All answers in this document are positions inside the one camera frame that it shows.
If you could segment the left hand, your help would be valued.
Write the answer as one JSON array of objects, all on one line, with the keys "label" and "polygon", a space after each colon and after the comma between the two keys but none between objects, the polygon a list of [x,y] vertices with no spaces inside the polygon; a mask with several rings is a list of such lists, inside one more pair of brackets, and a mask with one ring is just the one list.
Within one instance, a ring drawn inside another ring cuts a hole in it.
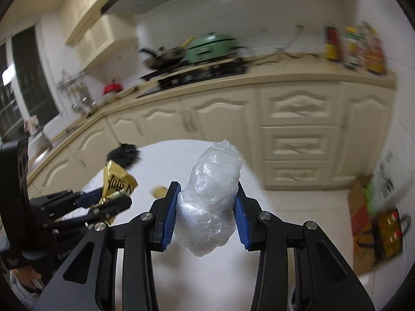
[{"label": "left hand", "polygon": [[31,266],[26,266],[12,269],[9,278],[16,297],[28,310],[33,310],[44,290],[41,275]]}]

